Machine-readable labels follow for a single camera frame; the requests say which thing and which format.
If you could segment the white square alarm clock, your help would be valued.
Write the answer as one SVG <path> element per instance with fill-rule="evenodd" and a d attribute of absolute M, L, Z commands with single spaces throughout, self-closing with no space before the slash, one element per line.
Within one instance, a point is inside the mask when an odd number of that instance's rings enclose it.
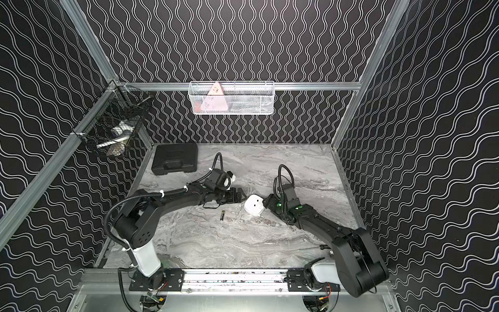
<path fill-rule="evenodd" d="M 256 194 L 248 196 L 248 198 L 244 202 L 245 212 L 254 217 L 259 217 L 262 214 L 262 212 L 265 210 L 263 201 L 264 199 Z"/>

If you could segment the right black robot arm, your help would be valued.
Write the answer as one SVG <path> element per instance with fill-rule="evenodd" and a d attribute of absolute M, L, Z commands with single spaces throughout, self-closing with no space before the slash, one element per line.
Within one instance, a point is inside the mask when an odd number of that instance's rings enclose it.
<path fill-rule="evenodd" d="M 365 229 L 343 227 L 299 200 L 284 202 L 272 194 L 262 204 L 286 224 L 313 234 L 331 249 L 339 283 L 350 295 L 357 298 L 389 278 L 389 270 Z"/>

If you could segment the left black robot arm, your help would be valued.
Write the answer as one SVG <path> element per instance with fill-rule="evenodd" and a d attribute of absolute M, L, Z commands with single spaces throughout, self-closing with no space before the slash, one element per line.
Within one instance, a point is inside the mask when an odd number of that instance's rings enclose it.
<path fill-rule="evenodd" d="M 162 269 L 152 243 L 162 216 L 212 201 L 219 207 L 240 204 L 245 199 L 247 196 L 242 188 L 215 187 L 200 182 L 169 192 L 141 190 L 109 210 L 104 218 L 104 231 L 112 241 L 125 248 L 137 270 L 150 278 Z"/>

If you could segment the black plastic tool case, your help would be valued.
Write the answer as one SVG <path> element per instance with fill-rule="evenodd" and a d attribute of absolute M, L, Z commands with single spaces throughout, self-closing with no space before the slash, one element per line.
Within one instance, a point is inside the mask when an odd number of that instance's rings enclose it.
<path fill-rule="evenodd" d="M 156 146 L 152 172 L 163 176 L 174 172 L 195 172 L 198 167 L 198 146 L 194 142 Z"/>

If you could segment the pink triangular card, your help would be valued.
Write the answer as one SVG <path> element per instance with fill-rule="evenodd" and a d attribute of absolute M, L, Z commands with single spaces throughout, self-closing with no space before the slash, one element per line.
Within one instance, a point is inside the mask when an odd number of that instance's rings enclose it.
<path fill-rule="evenodd" d="M 229 110 L 224 90 L 221 84 L 217 81 L 213 83 L 208 94 L 204 97 L 201 103 L 201 111 L 203 113 L 226 112 Z"/>

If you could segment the silver items in black basket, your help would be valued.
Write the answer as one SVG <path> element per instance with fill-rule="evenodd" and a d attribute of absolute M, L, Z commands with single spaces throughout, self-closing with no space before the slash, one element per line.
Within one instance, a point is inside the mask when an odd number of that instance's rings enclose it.
<path fill-rule="evenodd" d="M 131 138 L 134 129 L 134 126 L 121 121 L 117 126 L 111 129 L 113 137 L 97 144 L 97 150 L 104 153 L 107 157 L 122 155 L 126 151 L 126 145 Z"/>

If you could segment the black handled screwdriver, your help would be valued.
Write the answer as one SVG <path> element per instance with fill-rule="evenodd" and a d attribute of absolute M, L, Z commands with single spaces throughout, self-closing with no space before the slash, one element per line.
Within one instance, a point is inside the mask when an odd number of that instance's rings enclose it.
<path fill-rule="evenodd" d="M 320 244 L 320 245 L 316 245 L 316 246 L 312 246 L 312 247 L 295 249 L 295 250 L 292 250 L 292 252 L 301 252 L 301 251 L 305 251 L 305 250 L 330 250 L 330 249 L 331 248 L 328 245 Z"/>

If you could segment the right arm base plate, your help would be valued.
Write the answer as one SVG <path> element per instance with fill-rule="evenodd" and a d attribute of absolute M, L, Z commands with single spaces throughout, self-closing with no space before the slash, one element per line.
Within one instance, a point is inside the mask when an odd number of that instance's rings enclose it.
<path fill-rule="evenodd" d="M 340 285 L 334 283 L 319 282 L 307 269 L 290 269 L 283 279 L 290 292 L 337 292 Z"/>

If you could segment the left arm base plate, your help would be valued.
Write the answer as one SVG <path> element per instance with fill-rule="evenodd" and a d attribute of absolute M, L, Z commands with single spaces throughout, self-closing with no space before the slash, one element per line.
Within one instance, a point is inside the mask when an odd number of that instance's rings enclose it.
<path fill-rule="evenodd" d="M 181 291 L 185 271 L 181 269 L 160 269 L 150 277 L 137 270 L 131 279 L 129 290 L 145 291 Z"/>

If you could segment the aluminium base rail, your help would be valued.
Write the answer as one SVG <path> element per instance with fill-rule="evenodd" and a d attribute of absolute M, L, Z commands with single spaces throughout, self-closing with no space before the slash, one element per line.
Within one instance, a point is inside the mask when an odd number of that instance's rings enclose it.
<path fill-rule="evenodd" d="M 334 283 L 321 289 L 305 286 L 302 269 L 168 269 L 158 289 L 148 287 L 144 278 L 124 273 L 122 287 L 126 293 L 146 295 L 263 295 L 314 296 L 347 295 Z"/>

